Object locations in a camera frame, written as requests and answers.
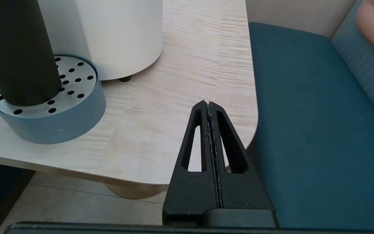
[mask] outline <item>rubber foot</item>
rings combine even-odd
[[[118,80],[120,80],[121,82],[128,82],[131,80],[131,78],[132,78],[132,75],[119,78]]]

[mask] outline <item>beige wall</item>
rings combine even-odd
[[[249,22],[317,33],[331,38],[356,0],[246,0]]]

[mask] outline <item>table base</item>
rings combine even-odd
[[[160,193],[160,191],[145,191],[136,188],[122,187],[118,185],[105,184],[112,192],[120,197],[138,200],[142,198],[152,197]]]

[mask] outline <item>striped fabric backrest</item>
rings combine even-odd
[[[356,25],[356,12],[361,1],[353,6],[331,43],[374,104],[374,46]]]

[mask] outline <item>table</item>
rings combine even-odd
[[[129,82],[102,82],[107,107],[93,129],[38,145],[0,118],[0,164],[165,191],[191,108],[203,99],[226,110],[247,147],[258,111],[245,0],[165,0],[163,17],[159,59]]]

